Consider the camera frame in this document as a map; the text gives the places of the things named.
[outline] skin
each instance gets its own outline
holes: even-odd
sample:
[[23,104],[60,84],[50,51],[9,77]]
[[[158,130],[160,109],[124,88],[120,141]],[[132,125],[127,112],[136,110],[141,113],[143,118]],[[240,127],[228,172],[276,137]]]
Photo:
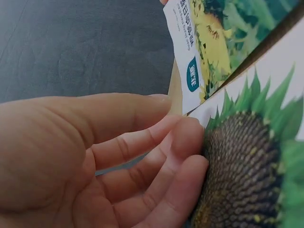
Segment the skin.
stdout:
[[132,94],[0,104],[0,227],[180,228],[208,162],[204,129],[170,106]]

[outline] dark gray table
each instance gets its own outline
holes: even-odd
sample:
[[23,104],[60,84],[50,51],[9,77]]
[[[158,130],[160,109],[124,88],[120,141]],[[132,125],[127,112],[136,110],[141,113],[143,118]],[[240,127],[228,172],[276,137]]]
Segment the dark gray table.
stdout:
[[0,0],[0,102],[167,93],[173,49],[158,0]]

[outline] green leaf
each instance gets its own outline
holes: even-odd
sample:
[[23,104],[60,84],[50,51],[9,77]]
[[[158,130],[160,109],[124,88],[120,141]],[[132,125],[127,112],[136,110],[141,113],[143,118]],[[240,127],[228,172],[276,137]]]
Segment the green leaf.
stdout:
[[281,132],[281,140],[289,140],[296,137],[301,127],[303,118],[303,96],[295,102],[295,107],[290,114],[285,128]]
[[235,4],[233,4],[232,2],[226,4],[223,13],[227,15],[227,19],[231,25],[234,25],[235,27],[240,30],[243,30],[244,32],[248,32],[248,25],[239,15]]
[[281,85],[273,92],[273,94],[268,98],[264,109],[264,118],[271,120],[272,117],[278,113],[281,109],[282,102],[285,98],[285,94],[288,90],[289,83],[295,71],[295,66],[291,68],[285,80]]
[[258,114],[262,113],[269,87],[270,87],[270,77],[269,77],[269,80],[268,80],[266,86],[260,93],[260,95],[252,103],[251,110],[253,112],[258,113]]
[[257,96],[260,94],[260,92],[261,92],[261,85],[260,85],[260,81],[258,80],[258,77],[257,77],[257,68],[255,68],[255,77],[251,84],[252,99],[257,98]]
[[250,0],[248,1],[254,10],[254,14],[258,17],[259,22],[262,23],[269,30],[276,27],[276,21],[271,15],[265,0]]

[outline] sunflower image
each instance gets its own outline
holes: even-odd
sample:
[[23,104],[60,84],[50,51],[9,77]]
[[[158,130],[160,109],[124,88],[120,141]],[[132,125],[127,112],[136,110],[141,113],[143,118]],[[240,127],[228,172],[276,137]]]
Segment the sunflower image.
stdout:
[[200,53],[201,70],[205,84],[208,80],[215,88],[220,86],[210,72],[209,65],[222,75],[230,75],[230,59],[226,39],[232,35],[232,30],[223,29],[223,10],[216,0],[192,0],[190,3],[192,19],[196,30],[196,45]]
[[304,227],[303,96],[281,108],[293,73],[268,98],[257,72],[235,102],[225,91],[206,127],[210,166],[190,227]]

